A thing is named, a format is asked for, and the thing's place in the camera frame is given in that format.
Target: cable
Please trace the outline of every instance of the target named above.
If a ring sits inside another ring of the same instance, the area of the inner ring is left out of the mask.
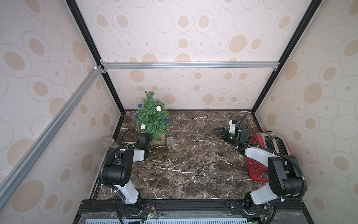
[[[274,211],[272,212],[271,217],[269,218],[269,220],[267,220],[264,224],[270,224],[272,222],[272,220],[274,219],[274,216],[276,215],[276,210],[277,210],[277,205],[275,203],[274,205]]]
[[[244,116],[242,117],[242,119],[239,123],[239,133],[237,134],[237,137],[236,137],[235,146],[237,146],[237,143],[239,142],[239,138],[241,136],[241,125],[242,125],[243,121],[245,120],[245,117],[246,117],[246,113],[244,114]]]
[[[124,200],[122,199],[122,201],[121,202],[115,202],[115,201],[112,201],[114,204],[123,204],[124,203]]]
[[[226,143],[226,149],[229,150],[230,152],[236,152],[236,149],[234,149],[234,151],[231,151],[231,150],[227,147],[228,144],[229,144],[229,143]]]
[[[156,212],[156,210],[155,210],[155,207],[154,206],[148,206],[148,207],[146,207],[146,208],[144,208],[144,209],[151,209],[151,210],[153,210],[153,211],[155,211]]]
[[[132,131],[132,132],[137,133],[137,141],[136,141],[136,143],[134,144],[134,146],[136,146],[136,145],[138,144],[138,141],[139,141],[139,133],[138,133],[138,131],[135,130],[135,129],[128,129],[128,130],[126,130],[125,132],[123,132],[123,134],[122,134],[122,136],[121,136],[121,142],[122,142],[122,139],[123,139],[124,134],[127,133],[127,132],[129,132],[129,131]]]
[[[148,217],[145,217],[144,219],[142,219],[141,221],[133,221],[133,222],[130,222],[128,224],[142,224],[145,220],[147,220]]]
[[[117,213],[119,221],[121,222],[121,224],[124,224],[121,216],[119,215],[119,209],[118,209],[117,205],[114,204],[114,207],[116,208],[116,213]]]
[[[283,196],[283,197],[279,197],[277,199],[274,199],[272,201],[269,201],[269,203],[272,203],[272,202],[275,202],[275,201],[278,201],[280,200],[281,198],[285,198],[285,199],[294,199],[294,200],[300,200],[306,193],[306,190],[307,190],[307,182],[306,182],[306,178],[300,168],[299,165],[297,165],[291,158],[289,158],[288,156],[286,155],[283,155],[283,154],[280,154],[278,152],[274,152],[272,151],[271,149],[268,149],[268,148],[265,148],[265,147],[262,147],[262,146],[258,146],[258,145],[255,145],[255,144],[252,144],[252,145],[249,145],[249,146],[245,146],[243,148],[240,148],[240,149],[236,149],[236,151],[238,152],[243,152],[245,149],[247,148],[251,148],[251,147],[255,147],[255,148],[260,148],[260,149],[263,149],[263,150],[266,150],[274,155],[277,155],[279,157],[282,157],[284,158],[285,160],[287,160],[288,162],[290,162],[292,164],[292,166],[294,166],[296,168],[296,170],[298,171],[298,173],[300,174],[300,178],[301,178],[301,181],[302,181],[302,188],[301,188],[301,192],[299,193],[299,195],[297,196]]]
[[[105,169],[105,166],[106,166],[106,163],[107,163],[107,160],[112,156],[113,153],[115,153],[118,149],[120,149],[122,147],[117,147],[117,148],[113,148],[105,157],[105,159],[103,160],[103,163],[102,163],[102,166],[101,166],[101,169],[100,169],[100,180],[102,182],[103,185],[105,185],[106,187],[109,187],[109,188],[112,188],[114,189],[115,191],[118,191],[118,187],[115,187],[109,183],[107,183],[104,179],[103,179],[103,172],[104,172],[104,169]]]
[[[263,218],[263,219],[260,219],[261,220],[261,223],[263,224],[264,220],[266,221],[267,220],[267,217],[269,215],[269,212],[265,209],[266,211],[266,216]]]

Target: ventilation grille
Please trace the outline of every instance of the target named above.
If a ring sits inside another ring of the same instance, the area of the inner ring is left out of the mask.
[[[141,219],[126,219],[124,224]],[[246,218],[219,219],[159,219],[147,220],[145,224],[247,224]],[[118,219],[87,219],[86,224],[120,224]]]

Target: small christmas tree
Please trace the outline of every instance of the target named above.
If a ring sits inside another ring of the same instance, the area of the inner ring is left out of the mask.
[[[169,117],[168,111],[164,109],[164,103],[160,100],[154,100],[154,92],[145,92],[147,98],[143,100],[143,105],[138,104],[141,108],[137,110],[137,125],[139,132],[148,133],[153,136],[153,140],[161,141],[159,134],[169,135]]]

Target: patterned wallpaper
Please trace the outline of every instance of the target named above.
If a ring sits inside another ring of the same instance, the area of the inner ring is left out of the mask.
[[[62,1],[0,1],[0,182],[93,66]]]
[[[0,224],[72,224],[119,115],[99,76],[2,209]]]
[[[316,224],[358,220],[357,59],[358,1],[327,0],[256,114],[298,158]]]
[[[167,109],[251,109],[273,68],[108,70],[125,109],[154,91]]]
[[[278,60],[310,2],[77,0],[108,62]]]

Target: metal lid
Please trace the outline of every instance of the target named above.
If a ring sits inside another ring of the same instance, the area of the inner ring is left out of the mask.
[[[114,143],[114,138],[108,137],[108,138],[106,138],[106,139],[103,140],[102,145],[103,145],[104,147],[109,147],[109,146],[113,145],[113,143]]]

